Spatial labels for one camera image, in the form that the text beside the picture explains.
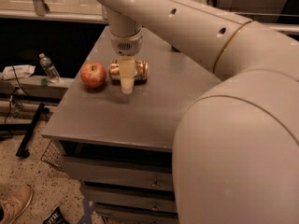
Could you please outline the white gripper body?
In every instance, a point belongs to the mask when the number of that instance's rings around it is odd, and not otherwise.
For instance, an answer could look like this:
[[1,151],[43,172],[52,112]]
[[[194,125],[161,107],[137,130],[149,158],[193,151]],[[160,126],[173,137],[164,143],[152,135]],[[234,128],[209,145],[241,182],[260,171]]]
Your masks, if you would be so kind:
[[120,56],[135,56],[141,49],[142,30],[110,30],[112,48]]

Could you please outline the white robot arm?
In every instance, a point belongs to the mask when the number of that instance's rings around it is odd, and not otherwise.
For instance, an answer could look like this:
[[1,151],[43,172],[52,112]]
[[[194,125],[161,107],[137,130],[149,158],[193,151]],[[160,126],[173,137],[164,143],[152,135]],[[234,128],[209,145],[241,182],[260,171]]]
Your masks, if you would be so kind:
[[191,0],[97,0],[117,37],[144,26],[219,84],[173,142],[179,224],[299,224],[298,44]]

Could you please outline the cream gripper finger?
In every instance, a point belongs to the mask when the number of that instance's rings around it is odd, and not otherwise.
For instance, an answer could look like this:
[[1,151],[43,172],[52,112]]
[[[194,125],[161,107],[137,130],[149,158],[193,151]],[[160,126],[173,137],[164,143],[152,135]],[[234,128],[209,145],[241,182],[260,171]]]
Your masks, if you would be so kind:
[[135,60],[130,56],[121,56],[118,59],[121,91],[131,94],[135,83]]

